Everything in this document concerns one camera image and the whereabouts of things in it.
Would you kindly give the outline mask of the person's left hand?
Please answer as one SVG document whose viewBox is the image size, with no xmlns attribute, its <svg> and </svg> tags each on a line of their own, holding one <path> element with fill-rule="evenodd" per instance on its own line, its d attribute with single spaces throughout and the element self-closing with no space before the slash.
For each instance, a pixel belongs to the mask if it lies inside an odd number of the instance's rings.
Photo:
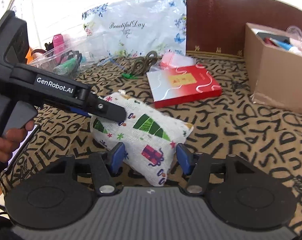
<svg viewBox="0 0 302 240">
<path fill-rule="evenodd" d="M 3 137 L 0 137 L 0 162 L 6 163 L 12 158 L 12 154 L 25 140 L 29 131 L 34 129 L 35 122 L 30 120 L 23 128 L 9 129 Z"/>
</svg>

